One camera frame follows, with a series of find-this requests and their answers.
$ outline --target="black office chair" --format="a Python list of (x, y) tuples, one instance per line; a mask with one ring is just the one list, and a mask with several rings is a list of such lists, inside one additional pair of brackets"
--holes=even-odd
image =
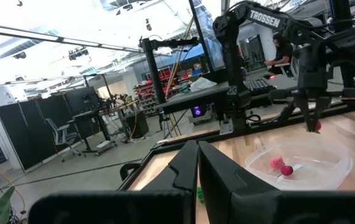
[(78, 150), (76, 150), (76, 149), (71, 147), (71, 144), (74, 142), (75, 138), (79, 137), (78, 133), (67, 133), (67, 129), (70, 126), (69, 124), (61, 126), (61, 127), (58, 128), (55, 125), (55, 123), (53, 122), (52, 119), (46, 118), (45, 120), (48, 122), (48, 124), (53, 129), (54, 144), (56, 146), (67, 144), (69, 146), (69, 148), (70, 148), (70, 150), (63, 155), (61, 161), (64, 162), (65, 158), (67, 156), (69, 156), (70, 154), (72, 154), (73, 156), (75, 154), (80, 156), (81, 153)]

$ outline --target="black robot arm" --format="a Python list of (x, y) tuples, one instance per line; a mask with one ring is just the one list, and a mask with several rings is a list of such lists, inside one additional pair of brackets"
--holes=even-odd
[[(300, 69), (297, 90), (295, 92), (273, 91), (270, 92), (270, 99), (287, 100), (291, 96), (295, 106), (303, 113), (308, 131), (316, 132), (316, 122), (322, 111), (329, 107), (332, 97), (355, 98), (355, 89), (326, 92), (327, 81), (333, 77), (332, 72), (326, 70), (326, 65), (338, 60), (355, 62), (355, 27), (324, 38), (321, 33), (324, 26), (318, 19), (297, 20), (277, 9), (269, 9), (252, 1), (242, 1), (234, 9), (217, 17), (213, 23), (213, 30), (222, 45), (223, 58), (228, 71), (230, 108), (235, 113), (233, 117), (239, 118), (238, 121), (233, 119), (235, 129), (246, 127), (245, 107), (251, 102), (250, 92), (243, 84), (237, 56), (239, 26), (247, 20), (276, 30), (291, 43), (301, 45), (298, 56)], [(316, 103), (316, 111), (312, 115), (308, 109), (309, 101)]]

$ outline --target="person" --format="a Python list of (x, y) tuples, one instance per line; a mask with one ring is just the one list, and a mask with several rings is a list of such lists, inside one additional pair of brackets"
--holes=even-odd
[(267, 66), (271, 66), (271, 68), (267, 71), (267, 75), (265, 76), (266, 78), (283, 74), (282, 67), (276, 67), (275, 65), (290, 63), (292, 60), (293, 47), (290, 42), (279, 33), (273, 36), (273, 41), (277, 52), (273, 60), (266, 60), (264, 62)]

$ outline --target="clear plastic bowl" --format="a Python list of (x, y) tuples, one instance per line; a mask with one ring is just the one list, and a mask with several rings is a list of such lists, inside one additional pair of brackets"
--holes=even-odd
[[(270, 165), (282, 157), (293, 167), (286, 177)], [(263, 146), (245, 160), (246, 169), (280, 190), (335, 190), (353, 167), (348, 148), (331, 142), (320, 134), (304, 138), (285, 138)]]

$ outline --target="pink ball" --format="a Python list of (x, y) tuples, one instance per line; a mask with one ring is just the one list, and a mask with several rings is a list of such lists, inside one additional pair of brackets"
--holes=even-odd
[(292, 166), (283, 166), (281, 167), (281, 174), (285, 176), (290, 176), (293, 173)]
[(321, 128), (322, 128), (321, 122), (320, 121), (316, 121), (315, 129), (317, 131), (319, 131)]
[(272, 158), (270, 161), (270, 166), (274, 169), (281, 169), (281, 167), (283, 167), (284, 165), (284, 160), (280, 156)]

